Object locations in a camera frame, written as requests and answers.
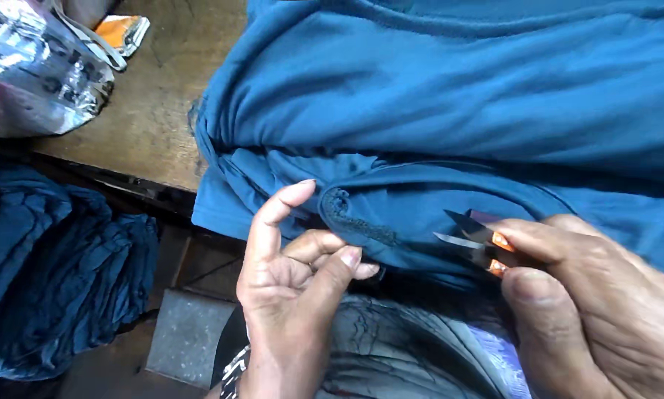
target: floor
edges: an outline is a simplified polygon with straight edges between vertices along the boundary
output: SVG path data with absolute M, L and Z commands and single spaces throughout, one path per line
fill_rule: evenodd
M 240 262 L 187 284 L 243 253 L 243 242 L 167 226 L 150 295 L 150 309 L 159 307 L 164 289 L 176 283 L 213 297 L 234 300 Z M 118 335 L 110 345 L 78 355 L 61 383 L 58 399 L 199 399 L 205 390 L 145 370 L 155 320 Z

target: metal blade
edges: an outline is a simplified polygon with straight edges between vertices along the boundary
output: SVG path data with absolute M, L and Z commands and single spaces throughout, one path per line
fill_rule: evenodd
M 441 233 L 436 233 L 435 231 L 433 232 L 436 237 L 438 237 L 440 240 L 443 240 L 447 243 L 451 243 L 453 245 L 457 246 L 462 246 L 465 248 L 470 248 L 470 249 L 482 249 L 485 247 L 484 243 L 476 243 L 475 241 L 470 241 L 466 239 L 459 239 L 458 237 L 453 237 L 453 236 L 448 236 L 445 234 Z

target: plastic bag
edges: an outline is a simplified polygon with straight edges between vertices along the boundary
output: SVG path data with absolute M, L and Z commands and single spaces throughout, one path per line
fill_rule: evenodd
M 66 133 L 94 118 L 114 76 L 51 3 L 0 0 L 0 137 Z

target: fingernail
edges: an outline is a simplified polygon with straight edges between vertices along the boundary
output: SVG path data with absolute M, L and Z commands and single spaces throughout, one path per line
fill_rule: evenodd
M 555 287 L 552 284 L 551 277 L 538 270 L 532 270 L 522 273 L 514 279 L 512 287 L 514 295 L 524 300 L 545 300 L 550 297 Z
M 359 261 L 362 259 L 362 249 L 358 246 L 346 246 L 339 258 L 349 268 L 354 269 L 359 266 Z

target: blue fabric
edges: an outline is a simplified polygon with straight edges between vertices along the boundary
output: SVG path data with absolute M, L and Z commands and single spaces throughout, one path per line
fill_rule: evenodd
M 664 270 L 664 0 L 249 1 L 203 94 L 192 221 L 245 238 L 280 187 L 373 259 L 475 289 L 443 209 L 581 216 Z
M 0 159 L 0 377 L 63 373 L 147 304 L 155 220 Z

